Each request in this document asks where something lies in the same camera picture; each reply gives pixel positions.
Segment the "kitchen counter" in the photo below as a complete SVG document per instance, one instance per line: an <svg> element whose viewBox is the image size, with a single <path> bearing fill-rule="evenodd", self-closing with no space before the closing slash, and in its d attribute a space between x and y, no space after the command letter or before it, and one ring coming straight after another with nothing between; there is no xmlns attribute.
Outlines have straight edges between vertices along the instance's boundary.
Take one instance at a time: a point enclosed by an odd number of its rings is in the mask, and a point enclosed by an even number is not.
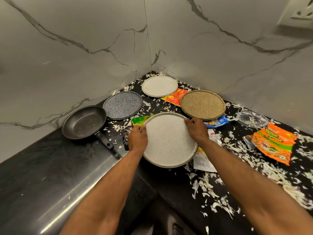
<svg viewBox="0 0 313 235"><path fill-rule="evenodd" d="M143 96L144 105L139 115L146 116L165 111L184 114L163 100L145 96L142 82L155 74L150 72L123 90L132 90ZM179 83L179 88L193 90ZM249 111L225 101L225 114L235 116ZM287 125L273 121L279 127L298 135L293 147L291 166L262 156L256 150L248 151L242 137L257 129L237 121L216 128L224 146L285 190L313 215L313 138ZM122 128L129 121L108 120L102 131L111 139L116 152L127 154L122 142ZM96 138L73 141L58 129L0 164L0 234L57 234L67 217L94 184L118 163L114 152ZM208 177L215 196L202 194L195 181ZM152 165L144 158L137 169L130 194L122 212L117 234L129 232L135 218L158 196L162 197L196 234L252 234L253 228L240 211L237 202L228 193L218 174L194 170L192 162L174 169Z"/></svg>

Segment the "person's left hand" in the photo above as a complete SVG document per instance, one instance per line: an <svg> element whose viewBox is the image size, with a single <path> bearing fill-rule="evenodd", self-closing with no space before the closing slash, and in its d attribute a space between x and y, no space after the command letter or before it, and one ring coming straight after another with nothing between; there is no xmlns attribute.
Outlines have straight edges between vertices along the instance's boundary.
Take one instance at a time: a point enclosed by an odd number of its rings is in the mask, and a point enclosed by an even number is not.
<svg viewBox="0 0 313 235"><path fill-rule="evenodd" d="M135 125L128 135L129 151L137 151L141 155L148 145L148 136L146 126Z"/></svg>

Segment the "person's right arm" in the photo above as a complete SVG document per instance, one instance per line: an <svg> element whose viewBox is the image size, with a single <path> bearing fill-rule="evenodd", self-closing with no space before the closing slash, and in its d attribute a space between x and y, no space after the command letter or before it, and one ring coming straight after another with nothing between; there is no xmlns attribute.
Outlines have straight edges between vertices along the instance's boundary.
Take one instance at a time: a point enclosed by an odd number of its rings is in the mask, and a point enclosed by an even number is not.
<svg viewBox="0 0 313 235"><path fill-rule="evenodd" d="M185 123L259 234L313 234L311 215L279 185L211 141L201 119Z"/></svg>

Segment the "green stripe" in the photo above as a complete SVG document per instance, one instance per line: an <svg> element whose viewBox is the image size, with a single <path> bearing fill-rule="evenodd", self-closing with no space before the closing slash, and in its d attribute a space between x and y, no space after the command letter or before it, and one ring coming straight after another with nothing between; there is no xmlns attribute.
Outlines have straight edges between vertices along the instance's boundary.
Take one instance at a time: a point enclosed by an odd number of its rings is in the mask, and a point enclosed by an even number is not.
<svg viewBox="0 0 313 235"><path fill-rule="evenodd" d="M260 131L258 131L258 134L262 136L262 138L264 138L263 136L265 137L268 137L264 134L262 134ZM272 138L268 137L268 139L264 138L265 140L269 141L270 143L274 144L275 146L279 147L280 149L283 149L283 150L287 150L287 151L292 151L292 145L283 145L279 142L277 142L276 140L273 140Z"/></svg>

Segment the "orange snack packet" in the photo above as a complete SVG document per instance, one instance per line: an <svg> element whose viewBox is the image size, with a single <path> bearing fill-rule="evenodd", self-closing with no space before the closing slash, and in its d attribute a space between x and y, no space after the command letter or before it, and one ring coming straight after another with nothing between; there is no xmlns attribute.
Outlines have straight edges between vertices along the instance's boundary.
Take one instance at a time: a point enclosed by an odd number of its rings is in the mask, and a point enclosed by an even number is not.
<svg viewBox="0 0 313 235"><path fill-rule="evenodd" d="M175 106L180 107L180 99L187 92L189 92L189 91L177 88L177 90L173 94L162 97L161 99L165 100L166 102L170 102L170 103L174 104Z"/></svg>
<svg viewBox="0 0 313 235"><path fill-rule="evenodd" d="M296 139L295 134L269 123L266 129L253 134L252 142L266 156L289 166Z"/></svg>

